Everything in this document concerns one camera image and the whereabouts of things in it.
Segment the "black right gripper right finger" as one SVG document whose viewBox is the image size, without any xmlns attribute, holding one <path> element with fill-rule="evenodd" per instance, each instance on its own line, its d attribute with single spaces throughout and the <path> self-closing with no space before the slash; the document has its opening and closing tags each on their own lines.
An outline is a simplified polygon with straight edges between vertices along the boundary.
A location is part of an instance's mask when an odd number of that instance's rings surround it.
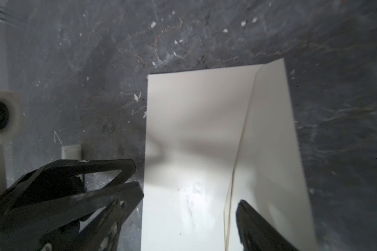
<svg viewBox="0 0 377 251">
<path fill-rule="evenodd" d="M 245 200 L 238 203 L 236 223 L 244 251 L 297 250 Z"/>
</svg>

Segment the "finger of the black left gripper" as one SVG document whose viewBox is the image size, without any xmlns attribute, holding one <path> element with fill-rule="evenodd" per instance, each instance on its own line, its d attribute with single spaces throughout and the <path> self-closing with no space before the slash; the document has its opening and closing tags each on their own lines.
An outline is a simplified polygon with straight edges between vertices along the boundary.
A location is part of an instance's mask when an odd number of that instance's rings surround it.
<svg viewBox="0 0 377 251">
<path fill-rule="evenodd" d="M 132 182 L 17 208 L 0 220 L 0 251 L 40 251 L 46 248 L 67 251 L 78 234 L 62 245 L 49 240 L 47 234 L 85 215 L 102 211 L 114 200 L 125 202 L 123 225 L 143 197 L 139 183 Z"/>
<path fill-rule="evenodd" d="M 79 176 L 111 170 L 120 173 L 104 187 L 128 184 L 136 166 L 131 159 L 58 160 L 42 166 L 23 175 L 0 196 L 0 220 L 17 208 L 90 192 L 84 190 Z"/>
</svg>

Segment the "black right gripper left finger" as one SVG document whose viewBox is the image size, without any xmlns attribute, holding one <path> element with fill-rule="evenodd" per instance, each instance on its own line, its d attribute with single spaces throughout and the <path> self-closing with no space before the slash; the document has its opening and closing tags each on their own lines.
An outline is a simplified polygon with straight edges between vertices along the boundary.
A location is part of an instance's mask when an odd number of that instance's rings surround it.
<svg viewBox="0 0 377 251">
<path fill-rule="evenodd" d="M 116 251 L 125 202 L 112 201 L 66 248 L 67 251 Z"/>
</svg>

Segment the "white paper envelope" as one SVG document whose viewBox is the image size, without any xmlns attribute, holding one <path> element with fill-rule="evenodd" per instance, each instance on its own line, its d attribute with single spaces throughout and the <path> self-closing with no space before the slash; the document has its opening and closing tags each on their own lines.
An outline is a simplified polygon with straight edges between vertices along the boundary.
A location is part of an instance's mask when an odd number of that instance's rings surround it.
<svg viewBox="0 0 377 251">
<path fill-rule="evenodd" d="M 243 200 L 317 250 L 285 61 L 149 75 L 141 249 L 241 251 Z"/>
</svg>

